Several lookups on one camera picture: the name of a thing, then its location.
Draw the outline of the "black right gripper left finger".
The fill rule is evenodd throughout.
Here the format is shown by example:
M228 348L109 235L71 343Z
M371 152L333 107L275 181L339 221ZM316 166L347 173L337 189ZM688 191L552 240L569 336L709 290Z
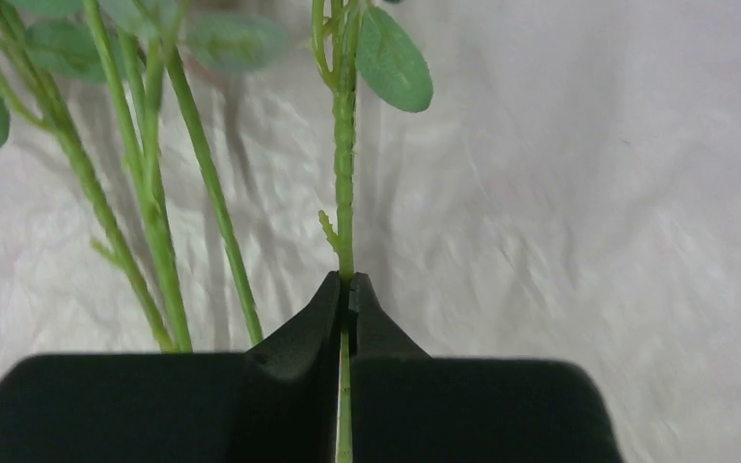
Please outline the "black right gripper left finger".
M0 462L331 462L336 273L244 352L44 354L0 380Z

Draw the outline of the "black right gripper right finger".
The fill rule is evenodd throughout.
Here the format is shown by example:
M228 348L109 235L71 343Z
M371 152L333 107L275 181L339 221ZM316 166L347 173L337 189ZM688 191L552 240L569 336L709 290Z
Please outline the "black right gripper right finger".
M619 462L603 397L555 359L433 357L354 276L351 416L357 462Z

